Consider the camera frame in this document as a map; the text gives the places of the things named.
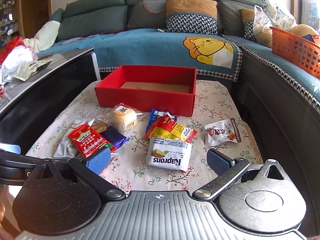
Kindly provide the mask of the red green snack packet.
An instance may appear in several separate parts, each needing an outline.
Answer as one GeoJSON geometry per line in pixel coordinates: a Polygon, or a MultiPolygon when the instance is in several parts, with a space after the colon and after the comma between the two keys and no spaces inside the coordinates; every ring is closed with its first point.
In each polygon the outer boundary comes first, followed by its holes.
{"type": "Polygon", "coordinates": [[[111,152],[116,150],[114,144],[102,137],[87,122],[73,129],[68,134],[68,138],[85,158],[103,147],[107,147],[111,152]]]}

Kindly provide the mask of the dark blue foil packet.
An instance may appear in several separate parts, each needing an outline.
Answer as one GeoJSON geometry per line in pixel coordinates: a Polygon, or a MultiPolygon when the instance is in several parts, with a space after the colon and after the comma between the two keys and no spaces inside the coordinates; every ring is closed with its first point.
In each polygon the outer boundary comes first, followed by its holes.
{"type": "Polygon", "coordinates": [[[120,148],[130,139],[112,126],[108,126],[105,131],[100,133],[100,135],[113,144],[116,148],[120,148]]]}

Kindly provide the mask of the white red jujube snack pouch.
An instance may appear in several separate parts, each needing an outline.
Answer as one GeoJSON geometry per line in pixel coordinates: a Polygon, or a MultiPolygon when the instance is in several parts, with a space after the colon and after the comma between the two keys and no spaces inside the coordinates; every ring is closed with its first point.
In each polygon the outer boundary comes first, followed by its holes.
{"type": "Polygon", "coordinates": [[[240,132],[234,118],[204,125],[203,129],[206,131],[205,145],[207,147],[218,146],[224,142],[242,142],[240,132]]]}

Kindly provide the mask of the brown biscuit packet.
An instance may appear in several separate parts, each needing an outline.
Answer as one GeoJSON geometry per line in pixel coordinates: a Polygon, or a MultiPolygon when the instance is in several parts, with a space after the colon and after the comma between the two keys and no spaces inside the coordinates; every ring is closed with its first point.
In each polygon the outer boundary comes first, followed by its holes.
{"type": "Polygon", "coordinates": [[[108,125],[107,125],[106,123],[104,123],[104,122],[100,122],[100,123],[98,123],[98,124],[93,125],[92,128],[93,128],[96,132],[102,133],[102,132],[104,132],[104,131],[107,130],[108,125]]]}

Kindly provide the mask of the round pastry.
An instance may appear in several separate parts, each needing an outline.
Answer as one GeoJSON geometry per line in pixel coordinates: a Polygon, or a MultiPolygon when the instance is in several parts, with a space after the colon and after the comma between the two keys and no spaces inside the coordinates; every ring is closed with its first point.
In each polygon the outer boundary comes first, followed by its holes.
{"type": "Polygon", "coordinates": [[[97,119],[121,132],[127,132],[146,116],[145,112],[137,110],[124,103],[111,108],[107,113],[98,115],[97,119]]]}

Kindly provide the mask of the white Kaprons wafer packet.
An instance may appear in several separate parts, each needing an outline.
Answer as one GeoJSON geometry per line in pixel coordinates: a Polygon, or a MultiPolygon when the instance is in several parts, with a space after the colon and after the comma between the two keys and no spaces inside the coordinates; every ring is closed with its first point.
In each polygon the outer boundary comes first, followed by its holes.
{"type": "Polygon", "coordinates": [[[192,144],[180,140],[151,138],[146,164],[169,170],[187,172],[192,144]]]}

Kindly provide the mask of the red yellow snack packet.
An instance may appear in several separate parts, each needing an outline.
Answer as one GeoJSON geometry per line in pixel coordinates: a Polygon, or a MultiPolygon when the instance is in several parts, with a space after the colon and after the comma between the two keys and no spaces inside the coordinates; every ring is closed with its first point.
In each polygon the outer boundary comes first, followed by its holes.
{"type": "Polygon", "coordinates": [[[191,143],[197,131],[176,122],[167,114],[155,121],[144,135],[144,139],[163,138],[191,143]]]}

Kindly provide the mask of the blue white snack packet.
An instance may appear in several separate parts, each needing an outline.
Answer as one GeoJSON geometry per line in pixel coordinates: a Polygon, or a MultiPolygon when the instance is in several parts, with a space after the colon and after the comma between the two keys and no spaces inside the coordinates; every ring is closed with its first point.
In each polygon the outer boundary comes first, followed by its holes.
{"type": "Polygon", "coordinates": [[[159,118],[168,115],[170,116],[172,119],[174,119],[175,121],[177,121],[177,116],[175,115],[171,115],[169,111],[159,111],[156,109],[152,109],[150,116],[149,116],[149,121],[148,121],[148,125],[146,127],[146,132],[150,129],[151,125],[156,122],[159,118]]]}

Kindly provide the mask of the grey silver snack wrapper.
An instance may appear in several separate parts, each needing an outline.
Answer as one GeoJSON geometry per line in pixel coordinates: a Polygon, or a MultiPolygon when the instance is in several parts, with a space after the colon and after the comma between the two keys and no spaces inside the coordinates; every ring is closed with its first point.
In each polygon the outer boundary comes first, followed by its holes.
{"type": "Polygon", "coordinates": [[[75,122],[71,125],[71,127],[67,130],[65,135],[62,137],[60,144],[58,145],[55,153],[53,154],[53,158],[69,158],[72,159],[77,156],[79,150],[76,146],[71,142],[68,135],[74,129],[76,129],[79,125],[83,123],[88,123],[90,126],[93,124],[95,119],[76,119],[75,122]]]}

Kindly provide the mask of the black glass coffee table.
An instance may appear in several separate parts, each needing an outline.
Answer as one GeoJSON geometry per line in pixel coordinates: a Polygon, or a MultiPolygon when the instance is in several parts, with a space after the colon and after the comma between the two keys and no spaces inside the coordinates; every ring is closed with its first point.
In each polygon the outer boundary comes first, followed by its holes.
{"type": "Polygon", "coordinates": [[[49,57],[50,63],[27,81],[12,80],[1,96],[1,142],[26,154],[55,118],[100,79],[92,48],[49,57]]]}

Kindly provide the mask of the red cardboard box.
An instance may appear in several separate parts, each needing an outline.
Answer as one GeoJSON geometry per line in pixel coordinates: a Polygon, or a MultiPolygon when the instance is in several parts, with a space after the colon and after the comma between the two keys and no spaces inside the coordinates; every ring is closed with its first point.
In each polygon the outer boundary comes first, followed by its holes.
{"type": "Polygon", "coordinates": [[[152,109],[192,116],[196,94],[196,68],[123,65],[95,86],[102,107],[124,103],[143,112],[152,109]]]}

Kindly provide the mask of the opened foil wrapper on table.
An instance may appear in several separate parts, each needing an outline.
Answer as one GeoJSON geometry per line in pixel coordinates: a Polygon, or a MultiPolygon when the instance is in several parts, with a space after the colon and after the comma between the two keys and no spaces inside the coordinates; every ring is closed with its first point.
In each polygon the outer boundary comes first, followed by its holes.
{"type": "Polygon", "coordinates": [[[36,72],[46,68],[51,62],[52,60],[22,62],[18,65],[13,77],[21,81],[27,81],[36,72]]]}

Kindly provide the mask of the blue lion sofa blanket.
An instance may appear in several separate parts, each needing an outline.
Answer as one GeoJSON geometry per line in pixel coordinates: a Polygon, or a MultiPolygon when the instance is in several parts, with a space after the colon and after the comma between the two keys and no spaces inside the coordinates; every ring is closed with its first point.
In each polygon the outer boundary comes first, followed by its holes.
{"type": "Polygon", "coordinates": [[[112,72],[121,65],[191,67],[199,75],[235,82],[242,63],[240,48],[221,36],[159,29],[73,38],[56,42],[38,56],[86,48],[93,48],[100,72],[112,72]]]}

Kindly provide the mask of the orange plastic basket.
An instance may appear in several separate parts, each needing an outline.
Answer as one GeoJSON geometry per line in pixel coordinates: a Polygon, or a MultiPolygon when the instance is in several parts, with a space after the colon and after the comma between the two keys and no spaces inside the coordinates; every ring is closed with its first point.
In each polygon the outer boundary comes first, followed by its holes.
{"type": "Polygon", "coordinates": [[[272,29],[272,53],[290,61],[310,75],[319,78],[319,46],[279,28],[272,29]]]}

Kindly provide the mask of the white plastic shopping bag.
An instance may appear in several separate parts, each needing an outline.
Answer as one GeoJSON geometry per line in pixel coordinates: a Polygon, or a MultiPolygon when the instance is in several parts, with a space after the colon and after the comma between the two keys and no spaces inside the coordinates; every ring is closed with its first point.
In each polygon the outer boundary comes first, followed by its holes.
{"type": "Polygon", "coordinates": [[[271,27],[289,31],[297,22],[286,7],[278,5],[274,0],[262,0],[262,3],[262,7],[254,6],[253,33],[260,45],[271,48],[271,27]]]}

